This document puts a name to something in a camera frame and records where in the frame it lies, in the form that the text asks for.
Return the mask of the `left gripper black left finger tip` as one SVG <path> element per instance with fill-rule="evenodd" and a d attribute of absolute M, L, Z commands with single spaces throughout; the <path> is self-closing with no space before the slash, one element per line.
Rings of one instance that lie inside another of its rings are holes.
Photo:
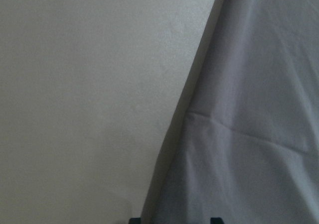
<path fill-rule="evenodd" d="M 130 218 L 128 224 L 141 224 L 141 218 Z"/>

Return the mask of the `left gripper black right finger tip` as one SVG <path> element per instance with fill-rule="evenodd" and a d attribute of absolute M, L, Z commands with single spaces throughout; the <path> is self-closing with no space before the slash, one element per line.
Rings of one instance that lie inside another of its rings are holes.
<path fill-rule="evenodd" d="M 210 218 L 210 224 L 222 224 L 222 218 Z"/>

